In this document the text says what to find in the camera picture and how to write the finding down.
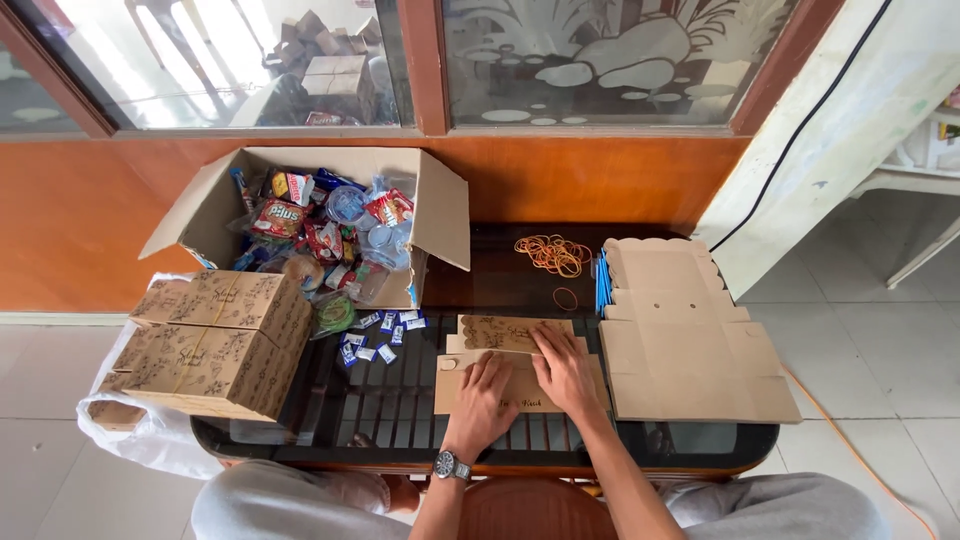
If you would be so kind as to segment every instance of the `white wall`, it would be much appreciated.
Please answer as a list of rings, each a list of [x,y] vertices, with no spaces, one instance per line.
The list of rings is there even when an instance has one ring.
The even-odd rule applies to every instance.
[[[750,211],[787,139],[826,92],[882,0],[847,0],[704,213],[720,241]],[[794,142],[751,220],[713,253],[747,291],[960,84],[960,2],[894,0],[833,94]]]

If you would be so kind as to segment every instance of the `glass table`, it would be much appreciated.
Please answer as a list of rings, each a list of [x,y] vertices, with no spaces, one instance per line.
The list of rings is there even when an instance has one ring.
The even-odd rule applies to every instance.
[[[431,258],[422,302],[428,328],[404,335],[398,358],[344,367],[337,336],[307,344],[278,423],[193,417],[201,445],[226,459],[271,459],[306,470],[429,474],[448,415],[433,414],[437,355],[457,331],[457,315],[483,313],[571,319],[588,351],[603,355],[593,312],[588,265],[567,279],[535,268],[514,243],[531,234],[560,234],[598,251],[609,237],[680,237],[639,225],[473,224],[472,271]],[[577,297],[561,309],[557,287]],[[572,298],[558,300],[565,307]],[[369,347],[388,341],[378,325],[362,331]],[[608,376],[606,366],[604,378]],[[780,427],[764,424],[614,421],[636,463],[653,479],[722,478],[749,470],[777,442]],[[348,446],[357,433],[376,448]],[[484,451],[473,474],[595,478],[580,433],[561,413],[521,413]]]

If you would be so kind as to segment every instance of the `man's right hand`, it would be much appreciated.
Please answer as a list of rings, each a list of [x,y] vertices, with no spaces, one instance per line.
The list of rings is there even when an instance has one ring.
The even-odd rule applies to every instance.
[[[585,353],[577,346],[577,340],[568,333],[559,334],[544,324],[533,328],[531,335],[542,353],[542,356],[534,355],[534,371],[550,401],[569,415],[575,424],[598,410],[602,413],[603,407],[593,385],[593,374]]]

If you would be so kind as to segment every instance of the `tiled floor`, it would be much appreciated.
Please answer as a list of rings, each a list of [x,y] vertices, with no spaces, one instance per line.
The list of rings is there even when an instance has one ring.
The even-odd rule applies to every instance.
[[[960,242],[897,289],[882,283],[960,215],[958,203],[867,193],[740,299],[867,462],[944,539],[960,539]],[[118,332],[0,327],[4,538],[112,540],[134,530],[137,538],[193,538],[199,481],[117,458],[76,427],[74,404]],[[750,474],[833,475],[876,501],[895,538],[926,538],[799,389],[796,396],[809,420],[784,427]]]

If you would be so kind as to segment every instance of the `hand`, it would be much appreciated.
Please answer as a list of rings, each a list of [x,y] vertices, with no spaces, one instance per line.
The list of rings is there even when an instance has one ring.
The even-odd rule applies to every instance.
[[[569,333],[538,324],[531,330],[540,355],[534,355],[537,382],[556,406],[570,416],[574,424],[596,410],[603,410],[597,398],[593,374],[577,340]]]
[[[519,404],[500,406],[500,402],[513,372],[514,364],[492,351],[467,366],[441,450],[450,450],[461,462],[472,466],[483,449],[510,427]]]

